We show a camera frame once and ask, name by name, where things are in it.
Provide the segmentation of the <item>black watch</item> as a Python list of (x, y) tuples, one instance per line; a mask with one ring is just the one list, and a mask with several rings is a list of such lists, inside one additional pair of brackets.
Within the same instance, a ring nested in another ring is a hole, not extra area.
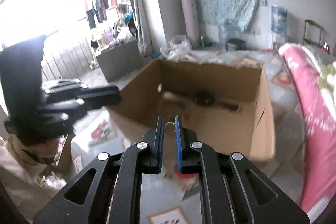
[(215, 94), (206, 90), (201, 90), (196, 92), (192, 96), (194, 103), (204, 106), (204, 107), (222, 107), (229, 111), (238, 111), (239, 105), (237, 103), (230, 103), (227, 101), (220, 100), (215, 97)]

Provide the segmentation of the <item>dark grey cabinet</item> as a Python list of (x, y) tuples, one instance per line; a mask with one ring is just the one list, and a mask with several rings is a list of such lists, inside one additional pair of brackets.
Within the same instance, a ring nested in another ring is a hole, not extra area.
[(143, 67), (136, 40), (102, 50), (96, 59), (108, 83)]

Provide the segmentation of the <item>fruit-pattern bed sheet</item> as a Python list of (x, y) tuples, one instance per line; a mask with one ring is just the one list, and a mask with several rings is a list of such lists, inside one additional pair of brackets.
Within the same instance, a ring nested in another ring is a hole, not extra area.
[[(107, 152), (110, 155), (117, 155), (143, 139), (142, 136), (138, 142), (129, 140), (112, 119), (108, 107), (97, 121), (78, 131), (71, 141), (71, 156), (77, 173), (98, 154)], [(175, 117), (168, 121), (162, 117), (164, 125), (162, 168), (159, 174), (142, 176), (139, 223), (144, 221), (203, 223), (199, 176), (182, 174), (178, 169)], [(268, 177), (265, 171), (272, 164), (274, 157), (267, 162), (253, 162), (247, 159)]]

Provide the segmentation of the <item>brown cardboard box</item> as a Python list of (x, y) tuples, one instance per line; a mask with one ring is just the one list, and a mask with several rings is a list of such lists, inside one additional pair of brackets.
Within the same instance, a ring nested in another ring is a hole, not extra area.
[[(204, 107), (193, 102), (201, 90), (239, 105), (238, 111)], [(223, 154), (241, 152), (253, 162), (275, 155), (272, 105), (265, 72), (259, 68), (214, 63), (157, 60), (148, 65), (120, 92), (121, 102), (108, 111), (124, 135), (133, 142), (179, 115), (185, 128), (199, 141)]]

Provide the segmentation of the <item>white plastic bag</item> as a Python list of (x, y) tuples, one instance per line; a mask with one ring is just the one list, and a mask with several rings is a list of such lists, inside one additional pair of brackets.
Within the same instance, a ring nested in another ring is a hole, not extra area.
[(178, 60), (193, 50), (186, 35), (177, 35), (169, 41), (168, 47), (160, 49), (161, 56), (167, 60)]

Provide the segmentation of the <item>rolled pink mat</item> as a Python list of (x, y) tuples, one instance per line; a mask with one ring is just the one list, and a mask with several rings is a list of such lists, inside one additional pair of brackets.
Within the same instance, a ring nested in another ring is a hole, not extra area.
[(199, 47), (199, 26), (195, 0), (182, 0), (186, 35), (193, 48)]

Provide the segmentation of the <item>pink floral blanket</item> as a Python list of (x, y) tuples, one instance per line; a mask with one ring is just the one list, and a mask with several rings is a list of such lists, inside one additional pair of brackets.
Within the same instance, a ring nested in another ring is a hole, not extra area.
[(278, 52), (294, 81), (305, 122), (299, 204), (314, 222), (335, 196), (335, 58), (293, 43)]

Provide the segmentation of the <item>grey trash bin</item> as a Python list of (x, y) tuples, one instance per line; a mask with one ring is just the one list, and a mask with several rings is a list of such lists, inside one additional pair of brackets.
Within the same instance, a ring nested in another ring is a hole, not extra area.
[(246, 50), (246, 41), (237, 38), (228, 39), (226, 42), (227, 51)]

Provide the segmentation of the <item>white water dispenser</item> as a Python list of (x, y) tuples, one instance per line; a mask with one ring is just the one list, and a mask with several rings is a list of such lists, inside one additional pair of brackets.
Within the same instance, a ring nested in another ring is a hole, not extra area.
[(267, 46), (269, 50), (277, 51), (282, 45), (288, 42), (286, 36), (281, 36), (270, 32), (268, 35)]

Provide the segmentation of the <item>blue water jug on dispenser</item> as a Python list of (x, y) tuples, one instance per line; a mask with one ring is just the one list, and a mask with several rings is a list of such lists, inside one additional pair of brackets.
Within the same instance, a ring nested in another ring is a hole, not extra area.
[(287, 36), (288, 33), (288, 10), (282, 6), (271, 7), (271, 31), (280, 36)]

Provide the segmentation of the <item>wooden chair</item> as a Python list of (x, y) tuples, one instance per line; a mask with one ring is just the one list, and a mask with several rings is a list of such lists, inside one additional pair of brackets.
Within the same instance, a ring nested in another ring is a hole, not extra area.
[(306, 19), (303, 31), (303, 45), (307, 44), (321, 48), (324, 32), (323, 26), (311, 19)]

